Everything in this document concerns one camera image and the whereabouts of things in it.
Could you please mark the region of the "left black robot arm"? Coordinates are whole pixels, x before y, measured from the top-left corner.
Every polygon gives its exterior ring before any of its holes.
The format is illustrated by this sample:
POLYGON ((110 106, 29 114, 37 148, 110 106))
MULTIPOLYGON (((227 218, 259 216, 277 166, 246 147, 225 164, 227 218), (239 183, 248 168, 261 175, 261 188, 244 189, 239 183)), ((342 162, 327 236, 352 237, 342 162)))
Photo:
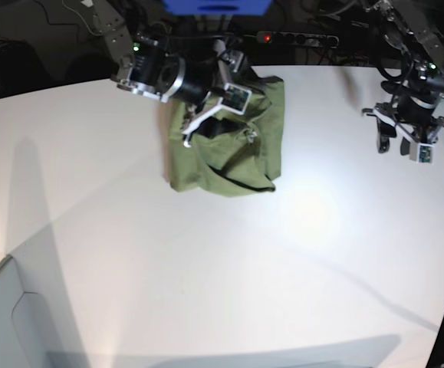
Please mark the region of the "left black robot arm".
POLYGON ((390 141, 402 138, 400 152, 413 162, 431 164, 444 117, 433 114, 444 99, 444 45, 427 16, 411 1, 364 1, 363 9, 377 17, 378 35, 401 53, 401 72, 392 76, 380 61, 381 87, 387 102, 361 113, 377 122, 377 150, 386 153, 390 141))

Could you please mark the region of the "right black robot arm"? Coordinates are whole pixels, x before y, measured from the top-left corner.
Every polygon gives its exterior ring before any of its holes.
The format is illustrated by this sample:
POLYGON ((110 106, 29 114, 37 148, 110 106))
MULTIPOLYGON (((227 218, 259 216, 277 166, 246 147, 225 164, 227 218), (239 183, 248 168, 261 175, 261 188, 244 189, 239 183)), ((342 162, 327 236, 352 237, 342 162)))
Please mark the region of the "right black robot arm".
POLYGON ((248 78, 252 69, 235 34, 158 31, 137 1, 92 1, 90 6, 94 27, 117 65, 112 81, 132 94, 183 103, 180 130, 186 147, 206 120, 221 111, 243 116, 253 94, 263 92, 248 78))

